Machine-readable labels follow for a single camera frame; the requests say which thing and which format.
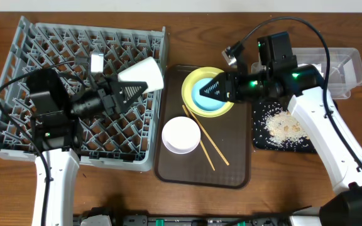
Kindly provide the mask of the pink bowl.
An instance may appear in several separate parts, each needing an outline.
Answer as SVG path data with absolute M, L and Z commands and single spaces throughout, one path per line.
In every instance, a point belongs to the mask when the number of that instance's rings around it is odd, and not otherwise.
M 162 142 L 172 153 L 190 153 L 200 143 L 200 128 L 188 117 L 174 117 L 162 129 Z

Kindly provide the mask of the white paper cup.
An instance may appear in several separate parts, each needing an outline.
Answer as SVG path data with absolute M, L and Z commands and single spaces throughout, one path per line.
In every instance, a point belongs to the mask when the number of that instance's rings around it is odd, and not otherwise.
M 161 90 L 164 87 L 162 71 L 152 56 L 120 72 L 118 80 L 121 82 L 146 82 L 147 89 L 144 94 Z

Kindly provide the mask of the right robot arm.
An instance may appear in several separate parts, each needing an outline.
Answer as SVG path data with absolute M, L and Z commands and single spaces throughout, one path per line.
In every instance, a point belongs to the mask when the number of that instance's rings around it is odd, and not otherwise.
M 200 90 L 222 102 L 278 99 L 307 133 L 329 175 L 336 196 L 320 208 L 278 214 L 282 225 L 362 225 L 362 148 L 313 65 L 298 66 L 288 33 L 258 39 L 265 69 L 249 74 L 240 58 L 237 72 L 222 72 Z

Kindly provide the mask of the light blue bowl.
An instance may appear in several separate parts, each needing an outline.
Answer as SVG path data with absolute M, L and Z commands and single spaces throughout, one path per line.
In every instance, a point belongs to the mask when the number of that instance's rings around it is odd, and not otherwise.
M 200 94 L 200 89 L 207 85 L 212 78 L 203 78 L 196 82 L 192 87 L 191 98 L 196 108 L 208 112 L 213 112 L 222 108 L 226 103 L 219 100 L 211 99 Z

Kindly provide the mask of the pile of rice and nuts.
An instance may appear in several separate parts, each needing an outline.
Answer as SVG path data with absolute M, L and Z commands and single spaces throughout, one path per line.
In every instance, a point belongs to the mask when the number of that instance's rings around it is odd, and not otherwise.
M 299 137 L 308 140 L 309 137 L 298 121 L 291 116 L 290 112 L 280 113 L 266 120 L 266 129 L 270 131 L 272 136 L 276 137 L 276 141 L 284 141 L 292 139 L 296 141 Z

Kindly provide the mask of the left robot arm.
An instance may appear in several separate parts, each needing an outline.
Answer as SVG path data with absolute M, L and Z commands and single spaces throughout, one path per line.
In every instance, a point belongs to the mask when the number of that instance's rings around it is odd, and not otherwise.
M 147 82 L 105 78 L 69 95 L 53 69 L 31 72 L 26 79 L 36 107 L 31 138 L 36 151 L 33 225 L 71 225 L 75 180 L 83 144 L 82 119 L 126 112 L 147 89 Z

